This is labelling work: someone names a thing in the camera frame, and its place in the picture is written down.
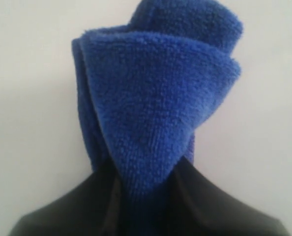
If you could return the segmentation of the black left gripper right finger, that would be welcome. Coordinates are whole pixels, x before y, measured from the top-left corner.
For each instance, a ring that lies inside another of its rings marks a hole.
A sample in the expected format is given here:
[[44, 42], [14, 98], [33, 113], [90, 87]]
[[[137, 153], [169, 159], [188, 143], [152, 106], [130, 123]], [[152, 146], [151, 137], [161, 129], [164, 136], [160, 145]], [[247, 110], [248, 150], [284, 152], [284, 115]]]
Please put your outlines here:
[[170, 177], [169, 236], [288, 236], [282, 222], [227, 194], [186, 158]]

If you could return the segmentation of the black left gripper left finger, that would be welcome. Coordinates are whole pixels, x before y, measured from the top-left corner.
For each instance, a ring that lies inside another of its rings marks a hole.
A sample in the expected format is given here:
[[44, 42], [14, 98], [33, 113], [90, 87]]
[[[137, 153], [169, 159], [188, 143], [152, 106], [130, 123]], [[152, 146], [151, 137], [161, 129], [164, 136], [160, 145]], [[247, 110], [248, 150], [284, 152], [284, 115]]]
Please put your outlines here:
[[23, 216], [12, 236], [117, 236], [121, 184], [113, 169], [100, 170], [49, 205]]

